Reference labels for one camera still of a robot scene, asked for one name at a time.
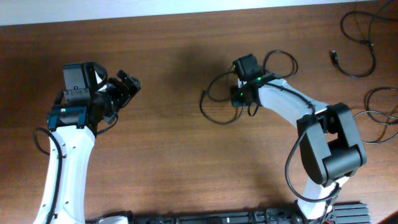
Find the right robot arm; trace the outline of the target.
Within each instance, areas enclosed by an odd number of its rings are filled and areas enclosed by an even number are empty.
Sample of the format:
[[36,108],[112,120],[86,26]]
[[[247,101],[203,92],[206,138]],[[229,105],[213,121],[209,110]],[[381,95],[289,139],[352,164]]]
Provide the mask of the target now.
[[[295,209],[287,215],[289,223],[327,223],[334,216],[333,202],[342,186],[367,162],[357,125],[344,103],[329,105],[304,95],[284,77],[266,71],[253,54],[233,62],[238,76],[234,101],[248,102],[272,110],[292,124],[298,139],[285,162],[287,185],[298,198]],[[290,162],[300,152],[308,175],[304,191],[291,183]]]

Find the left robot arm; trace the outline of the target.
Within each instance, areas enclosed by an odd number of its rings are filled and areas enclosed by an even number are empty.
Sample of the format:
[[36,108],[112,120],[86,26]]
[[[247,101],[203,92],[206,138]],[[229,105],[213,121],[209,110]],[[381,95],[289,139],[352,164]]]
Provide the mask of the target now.
[[96,137],[112,128],[118,112],[141,90],[141,82],[120,70],[108,77],[96,62],[63,66],[65,89],[47,115],[50,149],[44,194],[35,223],[85,223],[84,200],[90,154]]

